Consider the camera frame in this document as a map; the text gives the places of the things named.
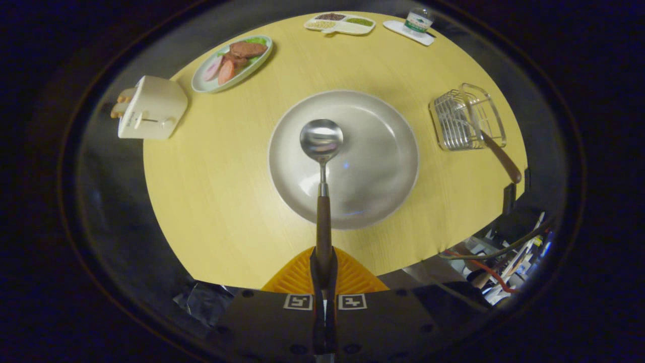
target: wooden knife handle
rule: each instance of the wooden knife handle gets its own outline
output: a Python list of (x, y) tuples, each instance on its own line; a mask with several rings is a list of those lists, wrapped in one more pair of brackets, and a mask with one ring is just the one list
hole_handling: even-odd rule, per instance
[(497, 157), (499, 162), (502, 163), (502, 166), (504, 169), (506, 169), (506, 172), (508, 173), (508, 176), (511, 178), (511, 182), (517, 184), (522, 181), (522, 173), (520, 173), (520, 169), (517, 168), (513, 160), (508, 157), (508, 154), (506, 154), (493, 139), (490, 138), (485, 132), (482, 131), (482, 136), (484, 137), (484, 142), (486, 145), (493, 151), (493, 154)]

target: wooden table surface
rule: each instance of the wooden table surface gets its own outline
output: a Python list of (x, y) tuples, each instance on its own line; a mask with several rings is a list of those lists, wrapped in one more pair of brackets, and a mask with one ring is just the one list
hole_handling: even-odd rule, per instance
[[(189, 98), (168, 140), (144, 141), (152, 207), (171, 248), (188, 272), (215, 284), (259, 288), (296, 254), (315, 245), (315, 225), (280, 198), (268, 172), (274, 127), (298, 101), (318, 92), (350, 89), (381, 98), (412, 127), (419, 146), (419, 177), (401, 208), (364, 229), (332, 232), (340, 247), (372, 273), (400, 269), (449, 248), (502, 211), (510, 182), (488, 149), (440, 149), (428, 103), (461, 83), (486, 89), (508, 140), (504, 150), (523, 171), (524, 142), (515, 116), (491, 77), (438, 31), (425, 47), (383, 27), (381, 14), (346, 12), (377, 22), (366, 36), (325, 36), (307, 30), (312, 15), (262, 26), (251, 35), (275, 42), (267, 62), (242, 83), (216, 94), (190, 86), (197, 67), (215, 49), (172, 79)], [(524, 183), (517, 186), (517, 196)]]

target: cable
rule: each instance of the cable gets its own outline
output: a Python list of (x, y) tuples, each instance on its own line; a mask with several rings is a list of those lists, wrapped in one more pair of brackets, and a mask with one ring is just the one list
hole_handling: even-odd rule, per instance
[[(446, 253), (452, 254), (453, 256), (466, 257), (466, 259), (469, 260), (468, 256), (461, 256), (460, 254), (456, 254), (453, 251), (446, 251)], [(511, 293), (511, 294), (518, 293), (518, 290), (511, 289), (510, 287), (508, 287), (508, 285), (506, 285), (506, 282), (504, 282), (504, 280), (502, 280), (502, 278), (495, 271), (493, 271), (490, 267), (488, 267), (487, 265), (482, 264), (479, 261), (475, 261), (475, 260), (473, 260), (473, 263), (475, 265), (478, 265), (479, 267), (483, 268), (484, 270), (486, 270), (487, 273), (491, 274), (491, 276), (494, 277), (499, 282), (499, 284), (502, 286), (502, 290), (504, 290), (507, 293)]]
[(451, 294), (452, 296), (454, 296), (455, 298), (458, 298), (459, 300), (465, 302), (468, 306), (470, 306), (473, 309), (479, 311), (480, 313), (485, 313), (485, 312), (488, 311), (487, 307), (484, 307), (482, 304), (480, 304), (478, 302), (475, 302), (472, 299), (466, 297), (465, 295), (462, 295), (461, 293), (451, 289), (450, 287), (448, 287), (448, 286), (444, 285), (443, 283), (441, 283), (441, 282), (437, 281), (436, 279), (434, 279), (432, 276), (428, 276), (428, 279), (433, 284), (439, 286), (439, 288), (441, 288), (443, 291), (445, 291), (448, 294)]
[(524, 236), (524, 237), (520, 238), (519, 240), (513, 242), (508, 247), (506, 247), (504, 249), (501, 249), (501, 250), (499, 250), (499, 251), (497, 251), (495, 253), (486, 254), (484, 256), (477, 256), (475, 254), (460, 255), (460, 254), (455, 254), (455, 253), (449, 253), (449, 254), (453, 254), (454, 256), (446, 256), (446, 255), (440, 253), (439, 257), (444, 258), (446, 260), (487, 260), (489, 258), (501, 256), (502, 254), (514, 250), (515, 248), (517, 248), (521, 244), (525, 243), (526, 241), (528, 241), (531, 238), (533, 238), (533, 237), (537, 236), (538, 234), (540, 234), (544, 230), (544, 228), (549, 227), (553, 223), (554, 220), (555, 220), (555, 216), (550, 216), (546, 221), (544, 221), (542, 224), (540, 224), (538, 226), (538, 228), (532, 230), (526, 236)]

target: white plate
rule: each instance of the white plate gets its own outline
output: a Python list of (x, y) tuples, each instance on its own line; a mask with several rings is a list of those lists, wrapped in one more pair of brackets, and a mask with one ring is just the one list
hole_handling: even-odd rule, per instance
[[(304, 27), (310, 30), (318, 30), (322, 31), (323, 33), (345, 33), (345, 34), (352, 34), (352, 35), (361, 35), (361, 34), (367, 34), (374, 29), (374, 26), (376, 26), (376, 22), (368, 17), (363, 17), (363, 16), (356, 16), (356, 15), (350, 15), (350, 14), (343, 14), (343, 13), (338, 13), (338, 12), (333, 12), (334, 14), (342, 15), (345, 18), (342, 20), (326, 20), (326, 19), (316, 19), (317, 16), (321, 16), (323, 14), (330, 14), (331, 12), (327, 13), (320, 13), (316, 14), (313, 18), (307, 20), (304, 22)], [(366, 26), (366, 25), (360, 25), (360, 24), (355, 24), (355, 23), (349, 23), (346, 20), (347, 19), (365, 19), (369, 20), (372, 22), (371, 26)], [(311, 26), (312, 23), (316, 21), (329, 21), (331, 23), (334, 23), (334, 26), (331, 28), (319, 28), (317, 26)]]
[(269, 144), (269, 173), (280, 197), (315, 223), (320, 167), (300, 147), (300, 131), (327, 118), (342, 129), (342, 149), (327, 164), (332, 227), (375, 224), (408, 197), (419, 171), (417, 141), (392, 106), (365, 93), (333, 90), (298, 102), (278, 122)]
[[(217, 58), (218, 54), (223, 54), (228, 52), (230, 45), (233, 43), (237, 43), (238, 41), (245, 41), (251, 38), (263, 38), (264, 40), (266, 40), (267, 49), (266, 49), (266, 52), (264, 52), (264, 54), (260, 56), (260, 58), (258, 58), (254, 62), (250, 62), (250, 64), (244, 67), (241, 71), (239, 71), (239, 73), (236, 74), (235, 77), (233, 77), (231, 80), (229, 80), (228, 82), (226, 82), (221, 86), (217, 84), (217, 77), (211, 79), (210, 81), (204, 80), (203, 78), (204, 72), (206, 72), (206, 69), (208, 69), (208, 67), (211, 64), (213, 64), (213, 61), (215, 61), (215, 58)], [(222, 47), (217, 51), (213, 52), (213, 54), (211, 54), (211, 56), (208, 57), (208, 59), (206, 59), (204, 63), (202, 63), (199, 66), (199, 68), (195, 71), (195, 74), (193, 75), (193, 80), (191, 82), (191, 85), (196, 92), (201, 92), (201, 93), (215, 93), (215, 92), (219, 92), (227, 88), (233, 87), (234, 85), (240, 83), (240, 81), (242, 81), (244, 78), (247, 78), (253, 72), (255, 72), (255, 70), (258, 69), (266, 61), (266, 59), (271, 54), (272, 50), (273, 50), (273, 41), (271, 40), (271, 38), (266, 36), (245, 37), (237, 41), (234, 41), (226, 45), (225, 47)]]
[(418, 41), (419, 43), (425, 45), (426, 47), (435, 41), (435, 38), (428, 33), (420, 33), (420, 34), (414, 34), (414, 35), (408, 33), (408, 28), (406, 28), (405, 24), (400, 21), (396, 21), (396, 20), (384, 21), (383, 26), (385, 26), (387, 29), (390, 29), (395, 33), (399, 33), (404, 37), (408, 37), (414, 41)]

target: spoon bowl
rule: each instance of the spoon bowl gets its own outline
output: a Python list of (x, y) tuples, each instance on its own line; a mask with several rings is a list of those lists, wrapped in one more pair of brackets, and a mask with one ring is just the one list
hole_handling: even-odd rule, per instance
[(308, 122), (300, 132), (300, 146), (311, 159), (324, 165), (342, 146), (342, 130), (329, 119)]

